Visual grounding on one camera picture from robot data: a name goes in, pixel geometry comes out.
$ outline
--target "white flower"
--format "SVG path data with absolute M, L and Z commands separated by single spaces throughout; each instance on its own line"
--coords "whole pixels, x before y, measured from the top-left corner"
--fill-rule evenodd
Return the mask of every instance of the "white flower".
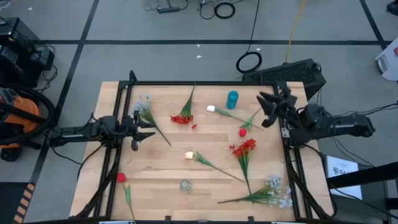
M 193 159 L 193 152 L 186 152 L 184 155 L 184 159 Z
M 216 111 L 216 107 L 213 105 L 209 105 L 209 106 L 207 106 L 207 111 L 214 112 L 214 111 Z

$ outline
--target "yellow cable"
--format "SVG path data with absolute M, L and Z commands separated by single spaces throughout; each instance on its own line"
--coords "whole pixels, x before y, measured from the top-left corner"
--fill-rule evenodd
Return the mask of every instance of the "yellow cable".
M 298 12 L 298 14 L 296 16 L 296 20 L 294 21 L 292 32 L 290 33 L 289 46 L 287 47 L 285 63 L 288 63 L 288 60 L 289 60 L 290 46 L 292 45 L 293 33 L 294 33 L 294 30 L 296 29 L 297 23 L 299 23 L 299 19 L 301 17 L 301 14 L 303 13 L 305 2 L 307 2 L 307 0 L 303 0 L 303 3 L 300 6 L 300 10 L 299 10 L 299 12 Z

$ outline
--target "white paper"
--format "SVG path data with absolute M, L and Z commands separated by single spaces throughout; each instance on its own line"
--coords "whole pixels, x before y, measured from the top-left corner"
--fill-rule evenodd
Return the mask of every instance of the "white paper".
M 326 157 L 326 164 L 327 164 L 327 176 L 328 177 L 336 177 L 338 175 L 347 174 L 350 172 L 358 171 L 358 164 L 356 162 L 347 161 L 344 159 L 335 158 L 332 156 Z M 362 200 L 362 191 L 361 186 L 351 186 L 351 187 L 342 187 L 338 189 L 341 192 L 344 192 L 348 195 L 355 196 Z M 343 197 L 348 197 L 339 193 L 335 189 L 331 189 L 330 192 L 333 195 L 339 195 Z

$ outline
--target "floor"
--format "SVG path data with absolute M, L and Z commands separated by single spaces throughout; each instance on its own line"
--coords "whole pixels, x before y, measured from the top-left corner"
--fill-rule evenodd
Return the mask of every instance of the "floor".
M 166 5 L 166 0 L 159 1 Z M 200 1 L 188 1 L 184 11 L 158 14 L 142 9 L 145 3 L 156 6 L 154 0 L 25 0 L 12 1 L 0 15 L 20 17 L 56 48 L 58 77 L 44 95 L 62 109 L 59 126 L 78 126 L 94 110 L 101 82 L 125 80 L 130 70 L 139 80 L 241 79 L 235 63 L 248 47 L 257 1 L 235 4 L 236 14 L 227 20 L 204 20 L 197 11 Z M 383 79 L 374 63 L 381 47 L 398 37 L 398 16 L 386 12 L 391 1 L 307 1 L 290 61 L 312 58 L 321 63 L 327 80 L 322 103 L 330 113 L 370 110 L 398 100 L 398 83 Z M 185 1 L 172 4 L 183 7 Z M 300 4 L 299 0 L 261 0 L 253 37 L 257 41 L 251 47 L 263 56 L 261 68 L 284 61 Z M 211 15 L 207 7 L 204 16 Z M 255 63 L 248 58 L 243 68 Z M 398 161 L 397 110 L 370 117 L 377 130 L 373 137 L 338 139 L 376 166 Z M 329 139 L 319 144 L 323 153 L 347 159 Z M 81 161 L 84 149 L 85 144 L 68 144 L 57 150 Z M 0 181 L 37 181 L 26 222 L 67 218 L 78 166 L 52 151 L 43 152 L 41 173 L 32 175 L 39 154 L 27 149 L 18 161 L 0 161 Z M 389 182 L 389 195 L 397 196 L 393 182 Z M 339 211 L 338 218 L 378 223 L 346 211 Z

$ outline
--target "wooden table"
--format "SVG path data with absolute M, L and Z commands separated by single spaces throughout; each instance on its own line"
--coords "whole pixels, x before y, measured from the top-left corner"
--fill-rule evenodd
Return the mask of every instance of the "wooden table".
M 292 95 L 298 97 L 296 107 L 307 104 L 302 83 L 288 83 Z M 95 116 L 112 115 L 117 82 L 104 82 L 99 93 Z M 134 214 L 138 220 L 164 220 L 170 215 L 172 220 L 248 220 L 255 221 L 294 221 L 292 208 L 268 207 L 250 202 L 217 202 L 248 195 L 246 184 L 241 183 L 221 172 L 183 158 L 188 151 L 198 151 L 209 161 L 225 171 L 243 178 L 238 160 L 232 155 L 229 145 L 240 145 L 245 139 L 257 141 L 257 148 L 252 152 L 249 162 L 249 181 L 253 192 L 264 186 L 270 175 L 284 179 L 283 186 L 289 185 L 284 161 L 279 125 L 275 123 L 263 130 L 252 128 L 245 138 L 238 136 L 242 125 L 233 118 L 222 117 L 207 112 L 208 105 L 225 109 L 229 91 L 236 90 L 239 100 L 231 113 L 242 119 L 248 119 L 260 106 L 256 100 L 259 91 L 273 93 L 270 86 L 196 86 L 193 94 L 192 114 L 196 129 L 191 125 L 171 122 L 170 115 L 179 114 L 187 101 L 192 86 L 150 86 L 139 85 L 132 89 L 129 113 L 138 101 L 139 95 L 151 96 L 152 114 L 160 129 L 171 142 L 170 147 L 160 134 L 156 134 L 139 145 L 137 152 L 130 148 L 131 138 L 125 138 L 122 151 L 120 172 L 127 176 L 126 184 L 131 186 L 131 198 Z M 263 112 L 254 118 L 254 124 L 260 125 L 265 118 Z M 142 129 L 142 132 L 153 131 Z M 310 145 L 317 148 L 316 141 Z M 86 156 L 99 146 L 90 142 Z M 323 209 L 333 213 L 325 174 L 319 156 L 310 149 L 302 149 L 303 168 L 307 186 Z M 103 163 L 104 149 L 91 157 L 81 170 L 73 199 L 70 215 L 78 213 L 98 188 Z M 180 181 L 192 182 L 192 190 L 179 189 Z M 305 217 L 302 196 L 297 188 L 299 209 Z M 103 197 L 101 214 L 108 193 Z M 124 199 L 122 185 L 116 186 L 112 217 L 113 220 L 130 220 L 131 214 Z

